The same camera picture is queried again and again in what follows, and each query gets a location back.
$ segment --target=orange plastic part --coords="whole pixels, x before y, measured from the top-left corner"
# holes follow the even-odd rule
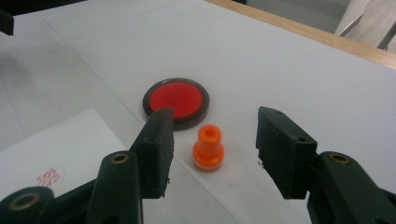
[[[198,141],[192,149],[195,165],[204,171],[218,169],[224,158],[224,146],[221,143],[221,130],[208,124],[198,132]]]

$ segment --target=wooden table edge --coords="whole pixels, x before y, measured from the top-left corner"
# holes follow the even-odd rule
[[[394,53],[377,49],[361,42],[334,35],[231,0],[206,0],[206,2],[240,13],[252,19],[266,22],[297,35],[307,37],[318,41],[319,43],[340,49],[344,52],[396,70],[396,54]]]

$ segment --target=orange nozzle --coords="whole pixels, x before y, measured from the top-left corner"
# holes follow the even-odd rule
[[[221,166],[224,146],[221,143],[220,128],[209,124],[199,130],[192,157],[195,165],[204,171],[214,171]]]

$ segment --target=screw hole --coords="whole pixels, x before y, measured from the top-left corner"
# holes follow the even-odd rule
[[[117,154],[111,158],[111,162],[113,163],[124,163],[129,160],[129,156],[127,154]]]
[[[350,164],[350,159],[344,155],[333,153],[333,154],[330,154],[329,157],[334,162],[337,162],[337,163],[340,163],[343,165]]]
[[[40,195],[36,192],[25,193],[14,199],[9,205],[11,211],[21,211],[33,206],[40,199]]]

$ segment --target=table surface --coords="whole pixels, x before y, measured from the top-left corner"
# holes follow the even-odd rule
[[[306,201],[284,201],[258,164],[262,105],[396,192],[393,69],[197,0],[91,0],[15,22],[0,35],[0,150],[90,108],[129,148],[154,83],[185,77],[209,92],[202,124],[222,129],[224,163],[198,171],[199,126],[175,132],[171,183],[144,201],[146,223],[310,223]]]

